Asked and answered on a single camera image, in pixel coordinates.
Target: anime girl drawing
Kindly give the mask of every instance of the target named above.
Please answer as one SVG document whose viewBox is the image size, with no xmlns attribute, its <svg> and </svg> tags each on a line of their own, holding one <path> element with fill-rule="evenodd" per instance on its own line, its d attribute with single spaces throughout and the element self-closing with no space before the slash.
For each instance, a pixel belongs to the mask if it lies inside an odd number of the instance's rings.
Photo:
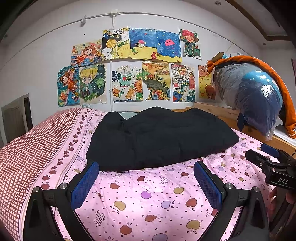
<svg viewBox="0 0 296 241">
<path fill-rule="evenodd" d="M 99 40 L 95 43 L 85 43 L 77 46 L 73 46 L 71 66 L 85 66 L 89 64 L 95 64 L 102 59 L 102 41 Z"/>
<path fill-rule="evenodd" d="M 79 103 L 78 70 L 67 66 L 58 73 L 59 106 Z"/>
</svg>

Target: colorful illustration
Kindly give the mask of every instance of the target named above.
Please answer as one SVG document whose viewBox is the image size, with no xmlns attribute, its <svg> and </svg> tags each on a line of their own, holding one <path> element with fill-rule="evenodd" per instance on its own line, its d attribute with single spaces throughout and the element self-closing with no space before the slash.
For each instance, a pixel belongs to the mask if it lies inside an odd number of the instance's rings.
<svg viewBox="0 0 296 241">
<path fill-rule="evenodd" d="M 172 64 L 173 102 L 194 102 L 194 68 Z"/>
<path fill-rule="evenodd" d="M 216 98 L 216 91 L 211 83 L 212 74 L 209 74 L 205 66 L 198 66 L 198 87 L 199 87 L 199 98 L 212 99 Z"/>
<path fill-rule="evenodd" d="M 130 28 L 131 58 L 157 59 L 155 29 Z"/>
<path fill-rule="evenodd" d="M 113 70 L 112 83 L 114 102 L 143 100 L 141 68 L 126 65 Z"/>
<path fill-rule="evenodd" d="M 129 29 L 104 30 L 102 40 L 102 60 L 129 58 L 131 54 Z"/>
<path fill-rule="evenodd" d="M 96 64 L 102 60 L 102 39 L 74 45 L 71 56 L 71 66 L 81 67 Z"/>
<path fill-rule="evenodd" d="M 197 32 L 183 29 L 179 29 L 179 32 L 181 40 L 185 42 L 184 55 L 201 59 L 200 47 L 197 44 L 199 41 Z"/>
<path fill-rule="evenodd" d="M 169 63 L 142 62 L 143 82 L 150 93 L 146 100 L 170 99 L 170 68 Z"/>
<path fill-rule="evenodd" d="M 157 59 L 172 63 L 182 62 L 179 35 L 160 30 L 157 30 L 155 34 Z"/>
<path fill-rule="evenodd" d="M 57 95 L 59 107 L 79 104 L 79 71 L 77 68 L 67 66 L 59 71 Z"/>
<path fill-rule="evenodd" d="M 89 65 L 79 69 L 80 104 L 107 102 L 105 91 L 106 68 L 103 64 Z"/>
</svg>

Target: children's drawing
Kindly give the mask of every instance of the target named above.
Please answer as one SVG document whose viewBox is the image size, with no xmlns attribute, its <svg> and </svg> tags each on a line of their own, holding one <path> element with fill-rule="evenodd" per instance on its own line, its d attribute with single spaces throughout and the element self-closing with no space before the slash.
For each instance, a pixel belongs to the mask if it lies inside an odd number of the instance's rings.
<svg viewBox="0 0 296 241">
<path fill-rule="evenodd" d="M 157 59 L 167 62 L 181 62 L 181 47 L 179 35 L 171 32 L 157 30 L 156 46 Z"/>
<path fill-rule="evenodd" d="M 106 68 L 103 64 L 89 65 L 79 69 L 80 104 L 96 104 L 101 100 L 107 102 Z"/>
<path fill-rule="evenodd" d="M 71 66 L 81 67 L 96 64 L 102 60 L 102 39 L 74 45 L 71 56 Z"/>
<path fill-rule="evenodd" d="M 79 71 L 77 68 L 67 66 L 59 71 L 57 95 L 59 107 L 79 104 Z"/>
<path fill-rule="evenodd" d="M 157 59 L 155 29 L 130 28 L 131 58 Z"/>
<path fill-rule="evenodd" d="M 122 66 L 112 71 L 113 100 L 143 101 L 142 70 Z"/>
<path fill-rule="evenodd" d="M 129 58 L 131 54 L 129 29 L 104 30 L 102 40 L 102 60 Z"/>
<path fill-rule="evenodd" d="M 173 102 L 194 102 L 194 68 L 172 64 Z"/>
<path fill-rule="evenodd" d="M 169 63 L 142 62 L 143 82 L 150 93 L 146 100 L 170 99 L 170 68 Z"/>
<path fill-rule="evenodd" d="M 185 42 L 184 55 L 201 59 L 200 47 L 197 44 L 199 41 L 197 32 L 183 29 L 179 29 L 179 32 L 181 40 Z"/>
<path fill-rule="evenodd" d="M 198 66 L 199 97 L 212 99 L 216 97 L 216 91 L 211 83 L 212 74 L 207 73 L 205 66 Z"/>
</svg>

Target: orange fabric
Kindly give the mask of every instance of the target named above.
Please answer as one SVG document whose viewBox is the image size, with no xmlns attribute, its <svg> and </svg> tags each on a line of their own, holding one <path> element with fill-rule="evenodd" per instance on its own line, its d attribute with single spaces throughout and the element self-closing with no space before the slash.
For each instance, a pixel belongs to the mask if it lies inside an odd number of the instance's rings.
<svg viewBox="0 0 296 241">
<path fill-rule="evenodd" d="M 218 61 L 216 61 L 215 63 L 213 63 L 212 61 L 208 61 L 207 62 L 208 73 L 212 72 L 215 65 L 225 63 L 228 61 L 252 62 L 255 65 L 257 65 L 258 67 L 260 67 L 263 71 L 267 72 L 275 80 L 279 89 L 281 90 L 281 94 L 283 96 L 283 102 L 284 102 L 285 109 L 286 109 L 286 115 L 285 115 L 286 121 L 284 122 L 284 126 L 287 130 L 289 137 L 295 139 L 296 138 L 296 133 L 294 131 L 295 125 L 296 125 L 295 109 L 294 109 L 294 105 L 293 105 L 291 96 L 289 94 L 289 91 L 288 91 L 286 85 L 284 84 L 283 80 L 281 79 L 281 77 L 267 63 L 265 63 L 257 58 L 250 57 L 250 56 L 243 56 L 243 55 L 234 56 L 234 57 L 230 57 L 230 58 L 222 58 L 222 59 L 219 59 Z"/>
</svg>

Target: wooden bed frame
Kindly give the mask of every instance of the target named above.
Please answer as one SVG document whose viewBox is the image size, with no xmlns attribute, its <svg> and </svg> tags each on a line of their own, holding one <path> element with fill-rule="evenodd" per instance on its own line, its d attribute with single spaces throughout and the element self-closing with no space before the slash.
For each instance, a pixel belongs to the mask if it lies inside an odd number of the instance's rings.
<svg viewBox="0 0 296 241">
<path fill-rule="evenodd" d="M 194 102 L 192 107 L 186 107 L 185 110 L 182 109 L 182 110 L 173 110 L 173 111 L 183 112 L 194 107 L 201 109 L 203 111 L 212 113 L 213 115 L 217 116 L 219 119 L 226 122 L 227 125 L 232 129 L 239 130 L 237 127 L 237 117 L 239 115 L 239 111 L 237 110 L 220 107 L 217 105 L 202 103 L 202 102 Z M 245 126 L 244 129 L 242 130 L 242 133 L 250 137 L 253 137 L 254 139 L 257 139 L 258 141 L 266 143 L 267 145 L 272 146 L 276 149 L 283 150 L 294 158 L 296 157 L 296 153 L 295 153 L 296 146 L 286 142 L 285 140 L 275 135 L 273 135 L 272 140 L 266 141 L 265 137 L 259 131 L 249 126 Z"/>
</svg>

